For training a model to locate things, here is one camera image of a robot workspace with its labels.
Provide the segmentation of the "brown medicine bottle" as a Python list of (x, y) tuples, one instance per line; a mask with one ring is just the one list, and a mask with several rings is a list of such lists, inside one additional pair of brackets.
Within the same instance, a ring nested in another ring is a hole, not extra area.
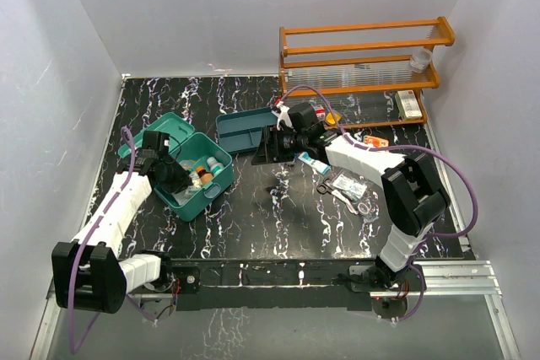
[(213, 181), (213, 175), (203, 166), (197, 166), (196, 173), (202, 185), (210, 184)]

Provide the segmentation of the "clear plastic packet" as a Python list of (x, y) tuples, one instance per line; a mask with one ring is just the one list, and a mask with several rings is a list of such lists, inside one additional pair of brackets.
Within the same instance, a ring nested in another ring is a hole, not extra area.
[(365, 180), (357, 179), (344, 169), (331, 179), (330, 184), (332, 188), (339, 190), (350, 201), (362, 200), (368, 190), (368, 184)]

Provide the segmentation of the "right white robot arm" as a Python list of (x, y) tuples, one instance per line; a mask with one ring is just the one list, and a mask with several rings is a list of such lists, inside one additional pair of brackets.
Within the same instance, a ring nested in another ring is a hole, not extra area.
[(398, 288), (406, 280), (414, 251), (451, 204), (427, 154), (371, 151), (346, 132), (327, 130), (306, 102), (279, 107), (278, 113), (276, 124), (263, 127), (252, 164), (285, 163), (307, 153), (377, 184), (384, 192), (391, 231), (365, 276), (375, 287)]

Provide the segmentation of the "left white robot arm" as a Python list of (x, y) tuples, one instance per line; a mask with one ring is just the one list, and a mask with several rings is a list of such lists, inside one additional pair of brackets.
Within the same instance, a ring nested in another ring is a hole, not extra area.
[(121, 259), (122, 241), (139, 208), (160, 188), (176, 193), (192, 183), (178, 162), (181, 143), (165, 132), (145, 131), (136, 142), (122, 129), (129, 154), (121, 161), (111, 188), (86, 225), (51, 253), (56, 301), (64, 309), (114, 314), (131, 291), (148, 284), (163, 292), (174, 281), (170, 259), (145, 250)]

